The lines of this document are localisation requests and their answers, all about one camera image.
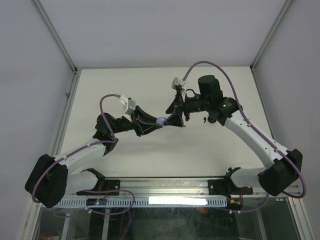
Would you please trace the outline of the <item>purple charging case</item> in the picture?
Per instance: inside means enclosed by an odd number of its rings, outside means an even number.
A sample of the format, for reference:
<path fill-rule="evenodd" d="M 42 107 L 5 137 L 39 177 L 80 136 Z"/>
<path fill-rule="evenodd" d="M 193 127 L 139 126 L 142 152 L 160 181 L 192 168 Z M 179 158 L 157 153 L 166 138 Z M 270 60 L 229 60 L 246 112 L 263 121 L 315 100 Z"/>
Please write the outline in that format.
<path fill-rule="evenodd" d="M 156 119 L 156 124 L 163 126 L 166 120 L 167 120 L 166 117 L 158 117 L 158 118 Z"/>

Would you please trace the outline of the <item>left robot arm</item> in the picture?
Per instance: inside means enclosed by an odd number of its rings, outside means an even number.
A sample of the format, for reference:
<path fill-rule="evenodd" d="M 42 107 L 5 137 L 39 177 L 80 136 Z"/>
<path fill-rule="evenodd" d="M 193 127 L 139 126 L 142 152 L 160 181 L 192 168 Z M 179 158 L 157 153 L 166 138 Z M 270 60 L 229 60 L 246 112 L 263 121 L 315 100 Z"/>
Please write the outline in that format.
<path fill-rule="evenodd" d="M 79 170 L 85 164 L 104 157 L 114 150 L 119 142 L 117 133 L 134 131 L 138 137 L 164 127 L 166 117 L 154 117 L 139 106 L 125 115 L 115 118 L 102 112 L 96 120 L 96 132 L 84 145 L 68 153 L 39 157 L 28 177 L 24 189 L 32 200 L 47 208 L 57 205 L 69 194 L 100 194 L 105 190 L 105 176 L 94 168 Z"/>

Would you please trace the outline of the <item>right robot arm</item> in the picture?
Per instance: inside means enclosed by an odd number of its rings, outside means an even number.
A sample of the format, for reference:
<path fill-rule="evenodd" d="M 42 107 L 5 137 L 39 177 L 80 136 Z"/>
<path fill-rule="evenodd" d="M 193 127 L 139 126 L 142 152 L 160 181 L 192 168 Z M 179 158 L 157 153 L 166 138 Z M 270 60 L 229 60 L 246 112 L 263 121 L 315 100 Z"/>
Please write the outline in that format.
<path fill-rule="evenodd" d="M 302 153 L 298 149 L 288 150 L 244 118 L 236 100 L 223 95 L 214 75 L 198 79 L 200 93 L 193 97 L 187 96 L 188 88 L 182 79 L 174 78 L 171 87 L 176 95 L 166 110 L 169 117 L 163 123 L 165 126 L 183 127 L 191 113 L 207 112 L 208 122 L 219 122 L 236 134 L 263 164 L 262 168 L 229 168 L 222 186 L 225 196 L 243 187 L 261 187 L 269 195 L 278 196 L 299 178 Z"/>

